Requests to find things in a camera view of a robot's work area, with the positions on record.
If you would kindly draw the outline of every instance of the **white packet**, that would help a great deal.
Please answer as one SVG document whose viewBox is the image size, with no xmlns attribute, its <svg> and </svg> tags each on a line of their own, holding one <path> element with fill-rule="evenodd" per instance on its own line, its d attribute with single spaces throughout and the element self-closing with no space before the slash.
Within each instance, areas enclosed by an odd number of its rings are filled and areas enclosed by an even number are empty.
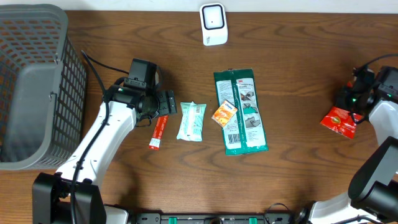
<svg viewBox="0 0 398 224">
<path fill-rule="evenodd" d="M 197 105 L 194 102 L 181 103 L 182 120 L 177 139 L 186 141 L 202 141 L 203 117 L 206 104 Z"/>
</svg>

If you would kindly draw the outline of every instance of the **small orange sachet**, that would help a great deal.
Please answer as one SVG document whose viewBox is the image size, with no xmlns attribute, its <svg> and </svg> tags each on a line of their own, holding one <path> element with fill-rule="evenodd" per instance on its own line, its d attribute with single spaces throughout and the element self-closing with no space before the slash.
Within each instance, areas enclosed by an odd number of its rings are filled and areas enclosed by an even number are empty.
<svg viewBox="0 0 398 224">
<path fill-rule="evenodd" d="M 228 101 L 224 101 L 211 118 L 221 125 L 221 127 L 225 127 L 237 111 L 238 109 L 234 105 Z"/>
</svg>

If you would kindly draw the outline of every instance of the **gray plastic basket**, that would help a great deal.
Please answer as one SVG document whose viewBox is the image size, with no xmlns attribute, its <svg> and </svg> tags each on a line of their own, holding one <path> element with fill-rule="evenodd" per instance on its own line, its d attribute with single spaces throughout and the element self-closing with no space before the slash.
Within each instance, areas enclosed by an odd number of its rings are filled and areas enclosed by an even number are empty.
<svg viewBox="0 0 398 224">
<path fill-rule="evenodd" d="M 56 168 L 80 142 L 86 72 L 67 30 L 57 6 L 0 6 L 0 169 Z"/>
</svg>

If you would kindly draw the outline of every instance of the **white wall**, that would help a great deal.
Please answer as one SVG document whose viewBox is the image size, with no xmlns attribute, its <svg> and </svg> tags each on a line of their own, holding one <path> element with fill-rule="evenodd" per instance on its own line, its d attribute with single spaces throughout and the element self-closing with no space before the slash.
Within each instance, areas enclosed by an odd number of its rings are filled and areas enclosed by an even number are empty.
<svg viewBox="0 0 398 224">
<path fill-rule="evenodd" d="M 197 11 L 204 0 L 0 0 L 0 4 L 48 3 L 69 10 Z M 398 0 L 215 0 L 229 12 L 398 13 Z"/>
</svg>

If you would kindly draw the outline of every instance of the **green wipes package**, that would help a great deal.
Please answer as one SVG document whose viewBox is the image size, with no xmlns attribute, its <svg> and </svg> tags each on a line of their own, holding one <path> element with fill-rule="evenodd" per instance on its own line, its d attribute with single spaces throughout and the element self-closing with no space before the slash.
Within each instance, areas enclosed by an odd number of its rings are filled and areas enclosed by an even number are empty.
<svg viewBox="0 0 398 224">
<path fill-rule="evenodd" d="M 218 104 L 232 103 L 238 112 L 223 128 L 226 155 L 268 151 L 252 69 L 215 72 Z"/>
</svg>

